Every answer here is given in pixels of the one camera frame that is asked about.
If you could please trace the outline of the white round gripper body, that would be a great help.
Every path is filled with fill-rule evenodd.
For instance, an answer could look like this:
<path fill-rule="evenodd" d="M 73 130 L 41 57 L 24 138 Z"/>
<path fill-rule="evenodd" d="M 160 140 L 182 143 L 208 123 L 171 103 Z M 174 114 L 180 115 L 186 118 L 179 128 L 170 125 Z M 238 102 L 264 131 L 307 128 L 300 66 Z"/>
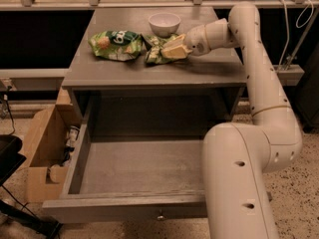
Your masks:
<path fill-rule="evenodd" d="M 202 56 L 208 54 L 211 49 L 207 41 L 205 26 L 200 25 L 189 30 L 183 40 L 191 54 L 194 56 Z"/>

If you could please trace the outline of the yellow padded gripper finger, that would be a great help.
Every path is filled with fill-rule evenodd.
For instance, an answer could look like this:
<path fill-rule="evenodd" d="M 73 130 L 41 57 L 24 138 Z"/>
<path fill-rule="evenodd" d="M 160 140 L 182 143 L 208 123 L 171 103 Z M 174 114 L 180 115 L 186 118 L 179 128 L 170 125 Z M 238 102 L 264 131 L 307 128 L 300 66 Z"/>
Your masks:
<path fill-rule="evenodd" d="M 185 59 L 191 50 L 184 45 L 179 45 L 176 47 L 163 48 L 161 54 L 168 59 Z"/>
<path fill-rule="evenodd" d="M 173 48 L 184 44 L 185 34 L 176 36 L 173 40 L 168 41 L 163 46 L 165 48 Z"/>

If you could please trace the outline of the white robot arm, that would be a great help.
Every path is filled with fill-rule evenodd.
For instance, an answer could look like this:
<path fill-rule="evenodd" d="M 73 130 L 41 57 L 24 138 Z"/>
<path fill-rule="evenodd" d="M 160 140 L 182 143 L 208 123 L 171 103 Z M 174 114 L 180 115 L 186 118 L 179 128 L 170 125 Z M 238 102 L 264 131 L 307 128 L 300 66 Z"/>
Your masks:
<path fill-rule="evenodd" d="M 279 239 L 263 174 L 289 166 L 302 149 L 302 132 L 263 46 L 260 16 L 248 1 L 227 19 L 192 28 L 166 43 L 170 59 L 239 48 L 252 123 L 214 126 L 203 141 L 202 173 L 211 239 Z"/>

